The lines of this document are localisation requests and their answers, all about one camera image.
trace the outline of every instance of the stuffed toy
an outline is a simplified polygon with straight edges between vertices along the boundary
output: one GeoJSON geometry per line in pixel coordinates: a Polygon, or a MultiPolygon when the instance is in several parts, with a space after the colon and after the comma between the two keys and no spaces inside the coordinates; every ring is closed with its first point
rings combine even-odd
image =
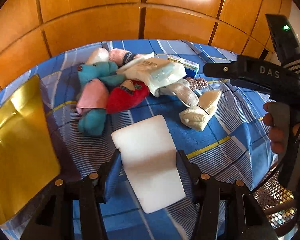
{"type": "Polygon", "coordinates": [[[110,93],[106,105],[107,114],[128,110],[140,104],[149,95],[149,89],[141,81],[126,80],[110,93]]]}
{"type": "Polygon", "coordinates": [[[87,136],[100,136],[106,122],[108,89],[120,85],[125,76],[116,74],[116,63],[97,62],[93,65],[80,65],[78,77],[82,89],[77,103],[77,112],[82,114],[78,130],[87,136]]]}

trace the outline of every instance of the red plush toy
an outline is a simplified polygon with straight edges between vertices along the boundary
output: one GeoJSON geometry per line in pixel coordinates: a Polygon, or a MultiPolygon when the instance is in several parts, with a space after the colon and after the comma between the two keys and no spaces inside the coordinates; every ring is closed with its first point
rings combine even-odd
{"type": "Polygon", "coordinates": [[[106,112],[114,114],[137,106],[149,95],[148,87],[141,81],[126,80],[109,95],[106,112]]]}

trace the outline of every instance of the white plastic bag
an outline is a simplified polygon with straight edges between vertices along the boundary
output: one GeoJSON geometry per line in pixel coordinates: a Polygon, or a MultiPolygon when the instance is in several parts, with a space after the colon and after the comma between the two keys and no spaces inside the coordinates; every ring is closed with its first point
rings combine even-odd
{"type": "Polygon", "coordinates": [[[129,61],[127,64],[123,65],[122,67],[119,67],[118,70],[116,71],[117,74],[122,74],[125,72],[128,68],[131,68],[132,66],[144,61],[145,59],[154,57],[154,52],[151,52],[146,55],[142,55],[141,57],[137,57],[133,59],[132,61],[129,61]]]}
{"type": "Polygon", "coordinates": [[[130,67],[123,74],[127,79],[142,81],[155,95],[158,88],[173,84],[186,76],[186,70],[181,63],[153,57],[130,67]]]}

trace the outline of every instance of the small package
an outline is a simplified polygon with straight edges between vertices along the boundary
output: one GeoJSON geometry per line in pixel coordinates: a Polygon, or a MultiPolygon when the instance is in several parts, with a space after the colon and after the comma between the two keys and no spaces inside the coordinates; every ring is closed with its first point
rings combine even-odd
{"type": "Polygon", "coordinates": [[[197,72],[199,71],[199,64],[194,63],[190,60],[186,60],[184,58],[176,57],[173,55],[168,55],[168,60],[181,63],[185,67],[187,77],[195,78],[197,72]]]}

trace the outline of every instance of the pink towel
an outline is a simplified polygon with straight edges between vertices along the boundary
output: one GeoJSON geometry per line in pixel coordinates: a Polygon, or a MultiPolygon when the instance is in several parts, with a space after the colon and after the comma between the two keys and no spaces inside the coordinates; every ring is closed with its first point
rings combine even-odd
{"type": "Polygon", "coordinates": [[[106,86],[97,78],[87,83],[77,103],[77,112],[84,114],[93,108],[106,109],[109,92],[106,86]]]}

